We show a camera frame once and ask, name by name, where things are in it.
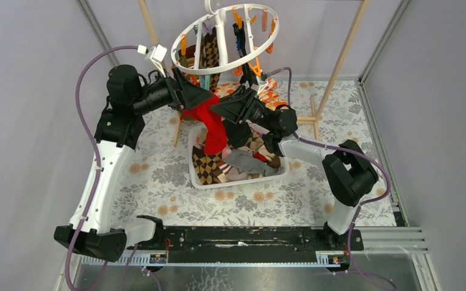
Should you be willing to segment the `grey sock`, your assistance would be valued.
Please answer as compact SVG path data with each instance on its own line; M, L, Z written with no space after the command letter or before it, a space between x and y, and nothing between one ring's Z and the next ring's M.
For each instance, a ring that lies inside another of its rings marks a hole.
M262 174L263 176L273 176L280 172L280 168L273 168L267 163L253 157L249 152L234 149L224 162L238 170L248 174Z

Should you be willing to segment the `white round clip hanger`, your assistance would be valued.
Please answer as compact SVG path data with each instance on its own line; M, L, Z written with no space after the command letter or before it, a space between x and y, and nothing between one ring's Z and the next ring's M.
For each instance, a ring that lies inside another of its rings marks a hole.
M272 47L280 30L279 16L274 9L262 4L234 4L222 8L214 9L211 1L204 2L206 14L193 23L189 24L175 39L169 50L169 55L173 65L182 72L193 75L211 75L216 73L228 72L244 64L247 64L255 73L255 76L261 77L263 70L260 65L259 56L268 52ZM255 36L252 25L252 20L255 13L259 12L260 18L264 23L264 32L268 34L268 38L260 45L255 44ZM217 37L218 48L218 65L211 68L200 68L200 47L204 40L205 23L211 20ZM243 29L246 38L247 54L237 59L232 59L232 55L237 51L235 45L226 36L226 26L235 23L239 29ZM190 36L195 36L196 44L194 51L194 63L190 67L185 67L179 61L179 56L185 54L187 39Z

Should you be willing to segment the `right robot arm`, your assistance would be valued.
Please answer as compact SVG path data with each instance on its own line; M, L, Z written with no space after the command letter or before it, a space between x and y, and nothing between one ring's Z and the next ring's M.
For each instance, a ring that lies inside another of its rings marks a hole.
M269 152L322 166L335 199L323 240L333 250L347 243L347 232L362 198L379 180L374 160L363 153L358 143L348 139L334 146L299 136L294 109L287 104L269 109L251 89L222 98L210 110L234 124L250 121L266 129L262 138Z

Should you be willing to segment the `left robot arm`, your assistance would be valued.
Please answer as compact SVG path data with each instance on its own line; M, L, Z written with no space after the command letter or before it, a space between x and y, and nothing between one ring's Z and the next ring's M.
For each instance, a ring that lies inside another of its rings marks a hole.
M67 249L67 256L115 262L129 247L143 243L157 249L164 243L159 218L139 215L118 224L111 218L120 176L145 126L144 115L165 106L192 109L212 93L191 83L179 69L148 81L132 65L112 68L106 88L106 106L90 133L94 157L86 186L69 223L58 226L53 237Z

